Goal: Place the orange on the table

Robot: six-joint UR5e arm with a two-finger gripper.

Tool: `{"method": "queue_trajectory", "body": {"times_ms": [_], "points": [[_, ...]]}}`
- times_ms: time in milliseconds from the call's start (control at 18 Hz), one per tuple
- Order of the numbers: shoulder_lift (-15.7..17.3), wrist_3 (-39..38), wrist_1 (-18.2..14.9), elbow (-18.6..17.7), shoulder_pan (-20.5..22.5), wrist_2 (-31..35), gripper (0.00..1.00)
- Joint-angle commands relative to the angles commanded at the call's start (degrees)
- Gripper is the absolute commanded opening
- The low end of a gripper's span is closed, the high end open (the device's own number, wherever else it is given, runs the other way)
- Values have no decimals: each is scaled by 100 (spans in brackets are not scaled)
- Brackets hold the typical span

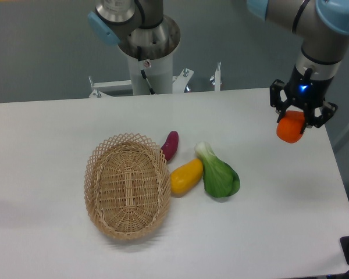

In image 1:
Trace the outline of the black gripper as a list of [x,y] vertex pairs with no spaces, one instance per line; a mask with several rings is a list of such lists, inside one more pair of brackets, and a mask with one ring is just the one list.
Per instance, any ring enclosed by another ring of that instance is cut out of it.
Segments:
[[[312,69],[306,71],[309,73],[301,74],[294,68],[287,84],[276,79],[269,87],[270,106],[275,108],[279,115],[277,123],[285,117],[287,109],[291,105],[302,109],[304,124],[301,127],[300,134],[303,134],[305,129],[309,127],[322,127],[338,110],[335,103],[324,101],[332,78],[312,80],[314,71]],[[319,116],[315,116],[316,108],[320,108]]]

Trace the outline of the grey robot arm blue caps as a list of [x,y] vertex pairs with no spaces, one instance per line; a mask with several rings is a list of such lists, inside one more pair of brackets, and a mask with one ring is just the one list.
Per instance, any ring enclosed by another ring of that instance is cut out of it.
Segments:
[[[277,134],[302,134],[331,119],[337,106],[325,99],[349,46],[349,1],[248,1],[248,10],[303,39],[301,52],[287,83],[270,86],[276,109]],[[172,78],[154,74],[154,62],[178,46],[177,24],[163,13],[162,1],[96,1],[87,16],[93,32],[117,45],[134,61],[131,81],[136,94],[172,91]]]

